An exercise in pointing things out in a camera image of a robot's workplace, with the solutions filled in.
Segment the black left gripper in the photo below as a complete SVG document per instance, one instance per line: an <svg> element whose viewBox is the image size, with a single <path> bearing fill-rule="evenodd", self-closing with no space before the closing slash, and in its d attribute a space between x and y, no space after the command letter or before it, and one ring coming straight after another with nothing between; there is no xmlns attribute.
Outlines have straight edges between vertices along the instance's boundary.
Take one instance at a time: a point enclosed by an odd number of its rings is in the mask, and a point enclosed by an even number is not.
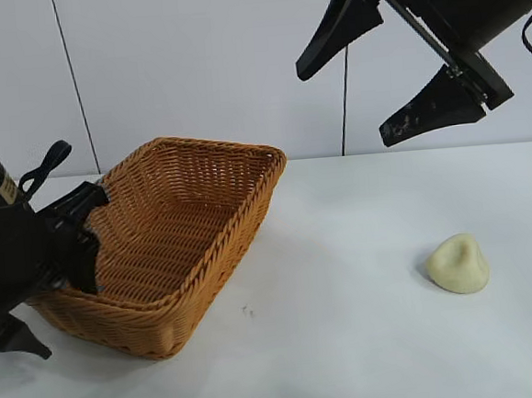
<svg viewBox="0 0 532 398"><path fill-rule="evenodd" d="M0 206L0 353L42 359L52 354L25 322L9 314L21 302L68 281L87 294L103 290L96 284L100 241L85 222L108 203L104 187L84 182L39 212L27 204Z"/></svg>

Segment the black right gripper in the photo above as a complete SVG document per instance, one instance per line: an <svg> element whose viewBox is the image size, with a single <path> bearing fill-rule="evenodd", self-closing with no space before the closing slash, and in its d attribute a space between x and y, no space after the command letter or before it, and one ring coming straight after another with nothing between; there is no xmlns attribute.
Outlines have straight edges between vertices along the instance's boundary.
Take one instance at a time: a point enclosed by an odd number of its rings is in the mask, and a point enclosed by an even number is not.
<svg viewBox="0 0 532 398"><path fill-rule="evenodd" d="M381 25L380 0L330 0L321 23L296 61L308 81L354 40ZM416 97L379 126L386 147L486 116L513 96L480 49L532 10L532 0L386 0L440 53L443 65ZM465 78L465 82L456 77Z"/></svg>

